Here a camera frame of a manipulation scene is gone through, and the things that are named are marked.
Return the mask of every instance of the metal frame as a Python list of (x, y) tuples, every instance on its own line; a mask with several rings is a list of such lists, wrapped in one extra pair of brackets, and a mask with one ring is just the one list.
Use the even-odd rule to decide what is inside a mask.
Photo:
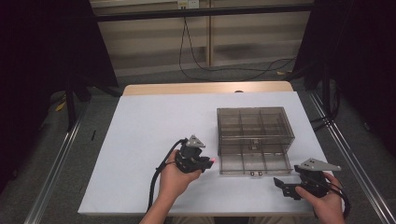
[[(311, 92), (309, 95), (319, 114), (322, 117), (325, 117), (326, 112), (323, 108), (323, 102), (320, 100), (318, 94)], [(387, 205), (385, 199), (382, 197), (381, 193), (375, 187), (370, 177), (364, 171), (361, 163), (356, 158), (355, 154), (347, 143), (347, 140), (341, 134), (335, 122), (329, 119), (326, 119), (325, 122), (327, 123), (326, 126), (330, 134), (332, 135), (335, 144), (338, 146), (340, 152), (343, 154), (350, 170), (358, 180), (361, 188), (363, 189), (364, 193), (366, 194), (368, 200), (372, 204), (382, 223), (396, 223), (396, 219), (390, 212), (389, 206)]]
[(47, 179), (44, 182), (44, 185), (41, 188), (38, 196), (35, 198), (35, 202), (24, 221), (24, 224), (40, 223), (40, 220), (43, 217), (46, 207), (50, 201), (50, 196), (53, 192), (53, 189), (55, 188), (55, 184), (59, 178), (59, 175), (61, 174), (62, 168), (64, 167), (64, 162), (66, 161), (70, 148), (72, 147), (76, 138), (81, 121), (87, 111), (88, 104), (88, 102), (84, 103), (75, 125), (73, 126), (72, 130), (66, 134), (61, 149), (59, 150), (55, 162), (49, 171), (49, 175), (47, 176)]

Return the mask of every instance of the black cable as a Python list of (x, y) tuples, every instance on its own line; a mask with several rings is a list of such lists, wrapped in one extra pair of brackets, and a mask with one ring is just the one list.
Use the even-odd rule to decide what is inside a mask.
[[(197, 60), (196, 60), (196, 58), (195, 58), (195, 54), (194, 54), (194, 51), (193, 51), (193, 48), (192, 48), (192, 42), (191, 42), (191, 36), (190, 36), (189, 25), (187, 24), (186, 18), (184, 18), (184, 28), (183, 28), (183, 35), (182, 35), (182, 37), (181, 37), (181, 46), (180, 46), (179, 57), (178, 57), (178, 65), (179, 65), (179, 68), (180, 68), (181, 72), (183, 73), (183, 75), (184, 75), (185, 77), (188, 77), (188, 78), (191, 78), (191, 79), (204, 80), (204, 81), (214, 81), (214, 82), (216, 82), (216, 80), (208, 79), (208, 78), (190, 77), (190, 76), (188, 76), (188, 75), (185, 73), (185, 71), (184, 71), (183, 68), (181, 67), (181, 51), (182, 51), (182, 49), (183, 49), (184, 34), (186, 33), (186, 30), (187, 30), (187, 36), (188, 36), (189, 42), (190, 42), (190, 50), (191, 50), (192, 58), (194, 59), (194, 62), (197, 64), (197, 66), (198, 66), (199, 68), (201, 68), (202, 70), (205, 70), (205, 71), (208, 71), (208, 72), (218, 72), (218, 71), (227, 71), (227, 70), (242, 70), (242, 71), (259, 71), (259, 72), (261, 72), (261, 73), (259, 73), (258, 75), (254, 76), (254, 77), (249, 77), (249, 78), (246, 78), (246, 79), (241, 79), (241, 80), (236, 80), (236, 81), (247, 81), (247, 80), (251, 80), (251, 79), (253, 79), (253, 78), (262, 76), (262, 75), (264, 75), (266, 72), (275, 71), (275, 70), (278, 70), (278, 69), (280, 69), (280, 68), (283, 68), (283, 67), (285, 67), (286, 65), (288, 65), (289, 63), (291, 63), (293, 60), (296, 59), (296, 57), (294, 57), (294, 58), (291, 58), (291, 59), (279, 59), (279, 60), (273, 61), (273, 62), (270, 63), (270, 65), (268, 66), (267, 69), (238, 68), (238, 67), (235, 67), (235, 68), (218, 68), (218, 69), (208, 69), (208, 68), (204, 68), (204, 67), (202, 67), (202, 66), (197, 62)], [(277, 62), (280, 62), (280, 61), (285, 61), (285, 60), (288, 61), (288, 62), (286, 62), (284, 65), (282, 65), (282, 66), (280, 66), (280, 67), (277, 67), (277, 68), (270, 69), (274, 63), (277, 63)]]
[(152, 206), (152, 202), (153, 202), (153, 197), (154, 197), (154, 188), (155, 188), (155, 182), (157, 181), (158, 175), (160, 175), (161, 171), (163, 170), (163, 168), (165, 168), (165, 166), (167, 165), (166, 160), (168, 160), (169, 156), (171, 155), (172, 151), (175, 149), (175, 147), (182, 143), (187, 141), (187, 139), (180, 139), (178, 140), (173, 146), (172, 148), (169, 150), (168, 154), (166, 154), (165, 158), (163, 159), (163, 161), (161, 162), (160, 166), (158, 166), (156, 168), (156, 171), (154, 173), (154, 176), (151, 179), (151, 184), (149, 186), (149, 196), (148, 196), (148, 210), (149, 211), (150, 207)]

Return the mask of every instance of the gray floor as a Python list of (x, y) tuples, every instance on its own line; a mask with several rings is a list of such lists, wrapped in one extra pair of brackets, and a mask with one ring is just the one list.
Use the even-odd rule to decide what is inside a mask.
[[(265, 68), (266, 65), (249, 64), (240, 66)], [(291, 65), (282, 70), (289, 69), (291, 69)], [(186, 73), (190, 76), (210, 78), (218, 81), (238, 81), (258, 74), (258, 72), (251, 71), (210, 73), (199, 69), (189, 70)], [(279, 80), (281, 78), (282, 76), (277, 75), (275, 72), (269, 72), (253, 80)], [(128, 84), (193, 81), (197, 80), (186, 78), (180, 72), (144, 75), (141, 77), (123, 77), (119, 78), (119, 91), (122, 91), (123, 87)], [(304, 90), (302, 81), (300, 79), (293, 80), (291, 84), (298, 92), (308, 117), (310, 119), (318, 118), (318, 111), (309, 97), (309, 92)], [(138, 223), (140, 220), (140, 217), (86, 217), (77, 213), (118, 103), (117, 98), (106, 95), (99, 90), (91, 89), (91, 92), (92, 100), (82, 119), (78, 135), (67, 156), (64, 168), (40, 223)], [(53, 105), (49, 109), (49, 115), (43, 123), (40, 136), (37, 138), (35, 150), (21, 168), (19, 177), (10, 181), (0, 196), (0, 223), (2, 224), (23, 223), (63, 143), (67, 128), (67, 114), (65, 109), (55, 112), (55, 106)], [(78, 110), (81, 108), (81, 103), (78, 103)], [(363, 126), (364, 119), (360, 117), (359, 113), (354, 110), (345, 98), (342, 98), (340, 112), (335, 122), (361, 162), (365, 172), (386, 200), (390, 210), (395, 213), (396, 159), (384, 149), (381, 141), (374, 133), (366, 131)], [(346, 164), (343, 155), (334, 143), (329, 131), (323, 128), (317, 131), (316, 134), (328, 161), (344, 168), (342, 172), (335, 175), (344, 183), (352, 203), (352, 211), (347, 222), (381, 223), (360, 184)], [(313, 217), (310, 217), (305, 218), (303, 223), (318, 222)]]

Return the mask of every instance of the human hand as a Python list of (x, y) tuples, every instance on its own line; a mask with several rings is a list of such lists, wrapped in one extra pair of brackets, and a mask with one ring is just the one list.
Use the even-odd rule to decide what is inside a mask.
[(175, 200), (187, 189), (190, 182), (201, 175), (201, 170), (188, 174), (181, 172), (175, 164), (177, 152), (178, 150), (173, 150), (167, 160), (168, 164), (161, 171), (159, 197), (167, 197), (168, 199)]
[[(324, 172), (323, 174), (333, 185), (340, 187), (340, 182), (334, 176)], [(339, 191), (335, 186), (331, 186), (331, 188)], [(322, 198), (315, 197), (301, 187), (296, 187), (296, 192), (314, 206), (315, 213), (321, 224), (345, 223), (341, 198), (333, 191), (329, 190), (328, 194)]]

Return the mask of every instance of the table surface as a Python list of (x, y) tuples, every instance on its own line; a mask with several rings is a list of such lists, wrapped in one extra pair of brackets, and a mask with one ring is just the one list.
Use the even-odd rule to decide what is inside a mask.
[[(178, 139), (196, 134), (206, 144), (203, 156), (219, 161), (216, 108), (261, 106), (285, 107), (295, 135), (288, 152), (291, 166), (309, 158), (326, 161), (300, 99), (288, 82), (132, 85), (120, 99), (78, 212), (143, 215), (155, 168)], [(286, 183), (301, 181), (295, 172), (277, 177)], [(306, 201), (283, 197), (273, 176), (220, 175), (219, 162), (190, 184), (169, 213), (312, 215), (312, 206)]]

